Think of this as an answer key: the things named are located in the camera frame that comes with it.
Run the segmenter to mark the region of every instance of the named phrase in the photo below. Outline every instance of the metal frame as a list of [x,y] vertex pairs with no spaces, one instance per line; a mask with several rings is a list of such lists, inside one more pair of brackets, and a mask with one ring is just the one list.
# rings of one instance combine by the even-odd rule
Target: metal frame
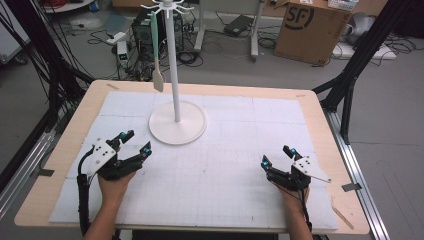
[[[202,49],[203,37],[205,36],[206,25],[204,24],[204,0],[199,0],[199,31],[196,37],[196,43],[194,45],[194,50],[199,52]],[[264,7],[265,0],[258,0],[258,7],[256,9],[256,17],[253,23],[253,31],[250,38],[250,47],[251,47],[251,57],[256,59],[259,55],[258,52],[258,28],[259,20],[262,17],[262,9]]]
[[[63,110],[59,113],[59,119],[64,116]],[[49,132],[44,132],[34,144],[28,156],[25,158],[19,169],[15,172],[6,187],[0,194],[0,221],[6,214],[7,210],[13,204],[17,195],[21,192],[27,183],[31,174],[35,171],[39,162],[45,157],[48,148],[55,139],[56,131],[53,128]]]
[[324,112],[330,129],[333,132],[334,139],[336,140],[340,154],[343,157],[347,171],[352,180],[352,183],[358,183],[362,189],[357,190],[359,201],[361,202],[365,216],[368,219],[371,231],[374,234],[376,240],[390,239],[387,233],[386,227],[383,223],[380,213],[378,212],[377,206],[371,196],[371,192],[365,181],[365,177],[362,174],[361,168],[359,167],[358,161],[356,160],[355,154],[353,153],[352,147],[345,143],[342,134],[340,133],[341,123],[337,113]]
[[331,88],[327,97],[321,101],[321,106],[331,112],[336,112],[344,98],[340,133],[346,144],[349,144],[349,120],[356,80],[413,2],[389,0],[340,75],[312,89],[318,94]]

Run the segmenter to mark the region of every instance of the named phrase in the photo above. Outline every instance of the computer tower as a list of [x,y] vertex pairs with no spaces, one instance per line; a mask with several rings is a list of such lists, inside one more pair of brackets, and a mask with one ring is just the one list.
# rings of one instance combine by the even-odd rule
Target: computer tower
[[177,53],[184,51],[183,24],[181,14],[174,14],[175,50]]
[[[149,13],[151,13],[150,10],[142,8],[131,25],[137,51],[142,61],[154,61],[150,16],[147,15]],[[159,12],[156,19],[158,23],[158,44],[160,44],[166,38],[163,13]]]

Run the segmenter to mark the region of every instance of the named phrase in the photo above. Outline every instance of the power strip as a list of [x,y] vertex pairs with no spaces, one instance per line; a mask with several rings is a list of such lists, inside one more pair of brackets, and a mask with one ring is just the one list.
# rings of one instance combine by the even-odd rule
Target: power strip
[[125,37],[125,35],[127,35],[127,34],[125,34],[123,32],[119,32],[119,33],[115,34],[115,36],[113,36],[113,38],[108,39],[106,42],[108,42],[109,44],[115,44],[121,38]]

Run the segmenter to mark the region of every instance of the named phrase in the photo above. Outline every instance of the black tape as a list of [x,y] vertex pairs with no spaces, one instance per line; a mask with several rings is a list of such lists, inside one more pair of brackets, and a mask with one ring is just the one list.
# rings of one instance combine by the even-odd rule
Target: black tape
[[45,177],[51,177],[54,173],[54,170],[50,170],[50,169],[40,169],[38,172],[34,171],[31,174],[31,177],[33,175],[37,175],[37,176],[45,176]]
[[343,185],[342,188],[345,192],[349,192],[352,190],[358,191],[362,189],[359,183],[349,183],[349,184]]

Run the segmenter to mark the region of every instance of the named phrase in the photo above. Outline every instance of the person's arm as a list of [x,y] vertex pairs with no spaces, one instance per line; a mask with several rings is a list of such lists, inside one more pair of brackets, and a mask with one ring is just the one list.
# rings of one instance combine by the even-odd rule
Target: person's arm
[[[299,201],[297,192],[288,191],[286,189],[280,190],[284,199],[284,210],[287,222],[287,229],[291,240],[312,240],[312,234],[309,231],[308,225],[305,221],[302,204]],[[305,192],[305,202],[308,199],[309,188]]]
[[102,177],[98,177],[102,191],[102,206],[85,234],[84,240],[112,239],[119,207],[127,191],[128,183],[134,175],[135,172],[116,181],[106,181]]

